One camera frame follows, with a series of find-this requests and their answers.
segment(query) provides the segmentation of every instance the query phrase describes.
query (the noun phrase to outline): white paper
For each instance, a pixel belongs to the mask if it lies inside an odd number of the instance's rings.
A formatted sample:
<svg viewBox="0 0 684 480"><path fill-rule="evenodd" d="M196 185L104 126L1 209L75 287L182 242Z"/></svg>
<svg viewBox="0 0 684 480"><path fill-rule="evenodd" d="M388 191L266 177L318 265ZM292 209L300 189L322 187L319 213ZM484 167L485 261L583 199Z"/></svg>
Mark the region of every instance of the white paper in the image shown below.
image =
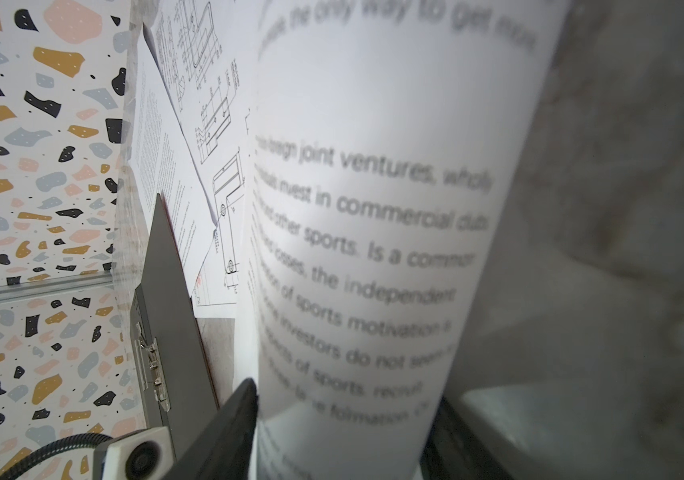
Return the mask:
<svg viewBox="0 0 684 480"><path fill-rule="evenodd" d="M414 476L566 8L263 3L234 379L259 478Z"/></svg>
<svg viewBox="0 0 684 480"><path fill-rule="evenodd" d="M217 222L193 295L197 317L233 318L242 282L254 5L161 0L152 27L160 71Z"/></svg>
<svg viewBox="0 0 684 480"><path fill-rule="evenodd" d="M136 63L136 117L129 164L134 170L148 230L152 226L156 193L163 195L187 293L192 295L213 238L211 212L143 36L139 38Z"/></svg>

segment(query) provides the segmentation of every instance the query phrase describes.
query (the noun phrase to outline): camera lens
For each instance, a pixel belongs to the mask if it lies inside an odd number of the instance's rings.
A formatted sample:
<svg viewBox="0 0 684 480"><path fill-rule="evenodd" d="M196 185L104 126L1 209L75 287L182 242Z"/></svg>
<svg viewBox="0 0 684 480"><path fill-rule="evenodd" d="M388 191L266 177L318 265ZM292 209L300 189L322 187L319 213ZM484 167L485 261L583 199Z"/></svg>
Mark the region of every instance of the camera lens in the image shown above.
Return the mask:
<svg viewBox="0 0 684 480"><path fill-rule="evenodd" d="M160 448L155 442L145 442L134 448L126 461L126 478L144 480L155 470L160 460Z"/></svg>

